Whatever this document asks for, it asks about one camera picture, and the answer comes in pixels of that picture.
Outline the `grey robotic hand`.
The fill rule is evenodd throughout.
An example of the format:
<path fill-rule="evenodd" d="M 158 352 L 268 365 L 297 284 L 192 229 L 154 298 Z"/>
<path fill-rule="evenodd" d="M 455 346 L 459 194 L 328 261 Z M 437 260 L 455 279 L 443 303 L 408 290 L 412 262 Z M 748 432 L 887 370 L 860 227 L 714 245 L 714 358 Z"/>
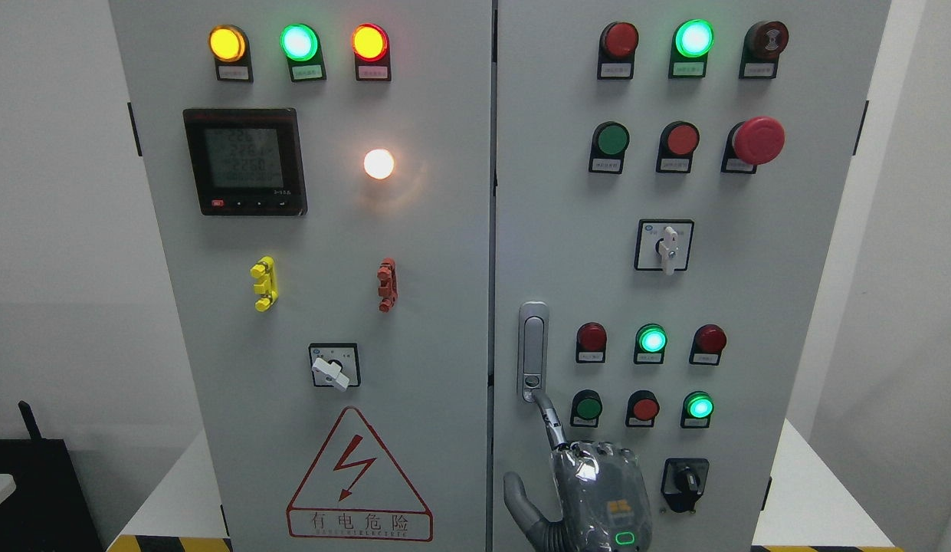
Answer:
<path fill-rule="evenodd" d="M 651 508 L 637 455 L 611 442 L 564 437 L 551 399 L 532 392 L 551 445 L 562 520 L 550 521 L 528 499 L 522 478 L 503 477 L 503 499 L 535 551 L 647 551 Z"/>

